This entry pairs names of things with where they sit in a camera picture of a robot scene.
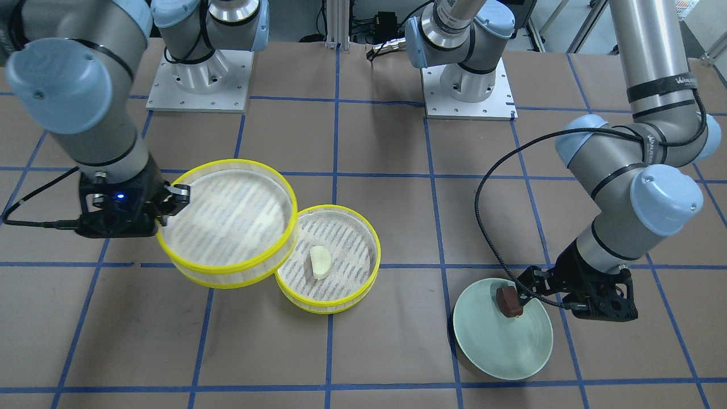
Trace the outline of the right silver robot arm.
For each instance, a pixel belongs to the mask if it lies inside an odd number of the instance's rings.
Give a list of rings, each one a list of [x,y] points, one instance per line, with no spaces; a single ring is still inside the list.
[[[241,113],[269,20],[267,1],[3,1],[7,83],[81,173],[77,218],[11,220],[32,191],[3,222],[88,238],[155,235],[191,194],[164,179],[127,112],[152,30],[165,50],[148,108]]]

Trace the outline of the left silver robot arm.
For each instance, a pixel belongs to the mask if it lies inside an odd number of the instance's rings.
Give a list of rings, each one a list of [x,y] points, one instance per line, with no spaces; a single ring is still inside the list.
[[[674,1],[610,1],[626,98],[633,121],[611,127],[589,114],[563,131],[522,145],[483,176],[475,217],[487,244],[514,284],[476,304],[499,318],[515,318],[529,301],[570,310],[576,318],[628,322],[638,318],[628,270],[703,205],[697,183],[681,166],[704,160],[719,147],[721,131],[706,113],[689,69]],[[406,22],[407,53],[416,68],[451,65],[444,86],[457,100],[481,100],[455,78],[491,83],[512,23],[504,5],[489,1],[433,1]],[[479,205],[484,183],[501,164],[540,141],[555,138],[564,165],[600,214],[562,251],[552,268],[536,266],[515,277],[486,233]]]

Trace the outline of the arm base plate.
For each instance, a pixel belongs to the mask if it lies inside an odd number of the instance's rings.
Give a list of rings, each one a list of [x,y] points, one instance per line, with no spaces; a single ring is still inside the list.
[[[509,121],[519,117],[502,58],[486,74],[466,72],[457,64],[420,71],[429,119]]]
[[[256,53],[216,50],[195,65],[172,63],[165,52],[149,91],[151,111],[193,113],[246,112]]]

